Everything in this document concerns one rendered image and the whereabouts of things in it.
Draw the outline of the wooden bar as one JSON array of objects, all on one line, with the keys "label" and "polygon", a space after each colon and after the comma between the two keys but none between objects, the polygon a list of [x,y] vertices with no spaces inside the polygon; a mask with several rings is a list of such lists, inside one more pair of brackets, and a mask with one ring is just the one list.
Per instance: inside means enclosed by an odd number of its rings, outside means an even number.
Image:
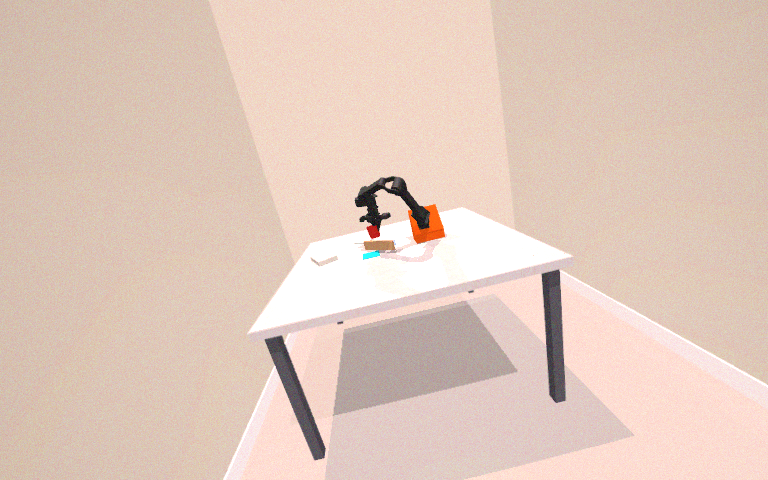
[{"label": "wooden bar", "polygon": [[365,250],[394,250],[393,240],[364,241]]}]

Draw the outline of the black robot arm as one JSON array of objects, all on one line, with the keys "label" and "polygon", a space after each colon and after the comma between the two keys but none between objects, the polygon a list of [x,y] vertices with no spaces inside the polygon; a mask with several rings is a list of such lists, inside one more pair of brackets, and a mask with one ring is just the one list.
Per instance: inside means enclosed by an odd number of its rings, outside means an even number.
[{"label": "black robot arm", "polygon": [[[393,183],[391,189],[389,189],[385,186],[385,184],[391,181],[393,181]],[[405,180],[401,177],[380,177],[379,180],[375,181],[371,185],[361,187],[358,196],[354,199],[356,206],[371,207],[377,205],[375,197],[378,197],[378,195],[376,195],[375,192],[379,191],[380,189],[383,189],[390,194],[400,196],[403,199],[403,201],[412,210],[411,216],[417,221],[419,230],[430,228],[429,217],[431,212],[428,211],[424,206],[419,206],[419,204],[407,190],[407,184]],[[378,216],[376,210],[372,210],[373,211],[368,210],[368,213],[365,216],[367,222],[374,221],[374,219]]]}]

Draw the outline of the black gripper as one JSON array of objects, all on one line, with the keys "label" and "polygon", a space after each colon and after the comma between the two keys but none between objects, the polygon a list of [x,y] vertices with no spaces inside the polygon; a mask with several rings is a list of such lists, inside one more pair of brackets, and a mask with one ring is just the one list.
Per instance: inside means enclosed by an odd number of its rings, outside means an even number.
[{"label": "black gripper", "polygon": [[[377,225],[377,229],[378,229],[378,231],[380,231],[380,225],[381,225],[381,221],[382,221],[382,220],[385,220],[385,219],[388,219],[388,218],[390,218],[390,217],[391,217],[391,214],[390,214],[389,212],[387,212],[387,213],[383,213],[383,214],[379,215],[380,213],[378,212],[378,206],[377,206],[377,205],[375,205],[375,206],[371,206],[371,207],[367,207],[367,208],[368,208],[368,209],[367,209],[367,211],[368,211],[368,210],[370,210],[370,211],[373,211],[372,209],[375,209],[375,210],[376,210],[376,212],[377,212],[378,216],[377,216],[377,217],[374,219],[374,221],[372,221],[372,222],[370,221],[370,222],[368,222],[368,223],[371,223],[373,226],[376,226],[376,225]],[[360,221],[360,222],[364,222],[364,221],[366,220],[366,219],[365,219],[365,216],[366,216],[366,215],[364,215],[364,216],[360,217],[360,218],[359,218],[359,221]]]}]

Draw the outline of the red cup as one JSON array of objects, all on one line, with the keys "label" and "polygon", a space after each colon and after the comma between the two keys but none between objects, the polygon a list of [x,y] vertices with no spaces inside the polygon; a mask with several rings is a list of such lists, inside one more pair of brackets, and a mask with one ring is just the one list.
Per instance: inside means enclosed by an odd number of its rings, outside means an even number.
[{"label": "red cup", "polygon": [[371,225],[366,228],[371,239],[374,239],[380,236],[380,231],[378,231],[377,225],[376,226]]}]

